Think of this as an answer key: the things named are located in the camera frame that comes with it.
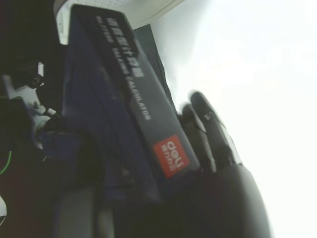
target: green wire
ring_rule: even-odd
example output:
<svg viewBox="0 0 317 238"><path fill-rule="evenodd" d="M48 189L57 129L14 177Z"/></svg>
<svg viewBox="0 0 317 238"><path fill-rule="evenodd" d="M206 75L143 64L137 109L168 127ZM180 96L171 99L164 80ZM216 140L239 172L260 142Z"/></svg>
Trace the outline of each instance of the green wire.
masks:
<svg viewBox="0 0 317 238"><path fill-rule="evenodd" d="M12 155L12 151L9 151L8 161L6 162L5 167L2 170L0 170L0 175L2 175L4 171L6 171L6 169L8 168L11 161L11 155Z"/></svg>

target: deli logo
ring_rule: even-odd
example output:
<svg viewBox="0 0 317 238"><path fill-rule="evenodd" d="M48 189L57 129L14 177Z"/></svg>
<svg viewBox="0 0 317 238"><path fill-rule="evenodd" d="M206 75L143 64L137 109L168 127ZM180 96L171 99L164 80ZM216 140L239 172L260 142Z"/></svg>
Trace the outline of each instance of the deli logo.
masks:
<svg viewBox="0 0 317 238"><path fill-rule="evenodd" d="M167 178L189 165L189 160L177 135L160 141L153 148Z"/></svg>

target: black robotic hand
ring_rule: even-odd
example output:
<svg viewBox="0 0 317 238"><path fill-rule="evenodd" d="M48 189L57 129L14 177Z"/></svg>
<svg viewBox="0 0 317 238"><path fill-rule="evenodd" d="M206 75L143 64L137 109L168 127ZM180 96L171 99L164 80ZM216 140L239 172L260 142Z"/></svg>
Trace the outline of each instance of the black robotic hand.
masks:
<svg viewBox="0 0 317 238"><path fill-rule="evenodd" d="M271 237L257 185L202 93L192 95L180 121L201 164L197 180L166 204L115 212L116 237Z"/></svg>

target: red square label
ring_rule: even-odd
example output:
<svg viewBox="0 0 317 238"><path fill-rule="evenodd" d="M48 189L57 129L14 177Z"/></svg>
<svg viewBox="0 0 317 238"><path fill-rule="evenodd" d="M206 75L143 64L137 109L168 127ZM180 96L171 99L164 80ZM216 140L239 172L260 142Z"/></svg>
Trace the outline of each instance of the red square label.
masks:
<svg viewBox="0 0 317 238"><path fill-rule="evenodd" d="M156 143L153 148L167 178L189 165L189 160L177 135Z"/></svg>

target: dark background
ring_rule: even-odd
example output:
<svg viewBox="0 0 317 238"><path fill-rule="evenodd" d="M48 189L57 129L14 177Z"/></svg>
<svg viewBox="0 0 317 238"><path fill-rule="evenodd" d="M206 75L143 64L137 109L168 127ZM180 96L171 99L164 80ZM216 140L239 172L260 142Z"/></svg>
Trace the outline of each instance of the dark background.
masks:
<svg viewBox="0 0 317 238"><path fill-rule="evenodd" d="M150 26L135 31L157 76L171 100L164 69ZM43 105L61 112L64 57L67 46L59 44L52 0L0 1L0 72L12 68L16 59L31 56L45 65L45 84L37 90ZM0 86L0 95L4 94ZM7 159L0 151L0 164ZM61 191L61 168L57 161L42 162L43 152L30 141L12 152L7 171L0 176L0 195L7 205L7 219L0 237L51 237L55 201Z"/></svg>

